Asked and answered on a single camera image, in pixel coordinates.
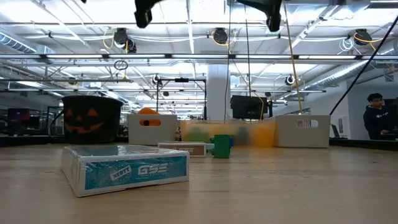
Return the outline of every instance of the pumpkin bucket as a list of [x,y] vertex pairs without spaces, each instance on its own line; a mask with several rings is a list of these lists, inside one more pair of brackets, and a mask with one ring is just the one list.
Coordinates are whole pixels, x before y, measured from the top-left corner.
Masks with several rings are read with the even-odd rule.
[[65,139],[73,144],[114,141],[123,103],[99,96],[66,96],[63,101]]

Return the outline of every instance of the wooden table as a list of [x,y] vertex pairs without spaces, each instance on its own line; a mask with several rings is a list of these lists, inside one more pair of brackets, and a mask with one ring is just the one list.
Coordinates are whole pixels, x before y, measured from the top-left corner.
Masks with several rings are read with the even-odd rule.
[[233,149],[189,182],[76,198],[62,148],[0,148],[0,223],[398,223],[396,152]]

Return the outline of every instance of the ceiling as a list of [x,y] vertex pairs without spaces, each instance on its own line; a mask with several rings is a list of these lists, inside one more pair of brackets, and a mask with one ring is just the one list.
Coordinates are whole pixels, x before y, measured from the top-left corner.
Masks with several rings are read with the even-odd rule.
[[[293,43],[293,52],[297,55],[370,55],[371,46],[351,45],[344,40],[355,29],[367,29],[373,39],[383,38],[386,30],[398,14],[398,9],[366,9],[367,5],[327,6],[326,4],[288,4],[287,20],[281,9],[282,23],[280,32],[271,33],[265,25],[266,15],[257,9],[225,6],[223,0],[166,0],[152,8],[153,20],[145,29],[135,24],[136,7],[133,0],[88,0],[82,4],[79,0],[44,0],[44,5],[35,4],[38,0],[2,0],[0,2],[0,31],[12,34],[27,45],[45,45],[56,54],[123,54],[124,50],[111,45],[112,33],[116,28],[127,28],[127,34],[135,42],[138,54],[228,54],[227,46],[217,45],[211,33],[217,27],[231,31],[231,54],[289,54],[289,31]],[[394,28],[389,39],[398,35]],[[20,54],[8,46],[0,45],[2,54]],[[24,61],[10,60],[15,65],[24,65]],[[130,65],[125,71],[116,72],[103,61],[92,60],[95,66],[47,66],[52,78],[92,78],[110,79],[109,71],[119,74],[118,79],[126,78],[132,83],[116,83],[108,80],[103,88],[152,88],[152,78],[158,74],[162,78],[206,78],[207,61],[185,61],[173,65],[147,66],[145,60],[137,66]],[[310,82],[323,73],[339,66],[333,63],[298,63],[295,65],[300,83]],[[44,66],[32,65],[26,69],[39,75],[45,74]],[[243,77],[248,73],[245,61],[231,62],[229,70],[233,76]],[[257,89],[284,90],[284,78],[293,74],[289,63],[250,64],[251,85]],[[234,88],[246,89],[240,78],[240,84]],[[78,88],[68,83],[59,84],[62,88]],[[198,88],[195,83],[170,83],[167,88]],[[153,103],[153,93],[118,93],[132,103]],[[198,98],[203,93],[170,93],[167,99]]]

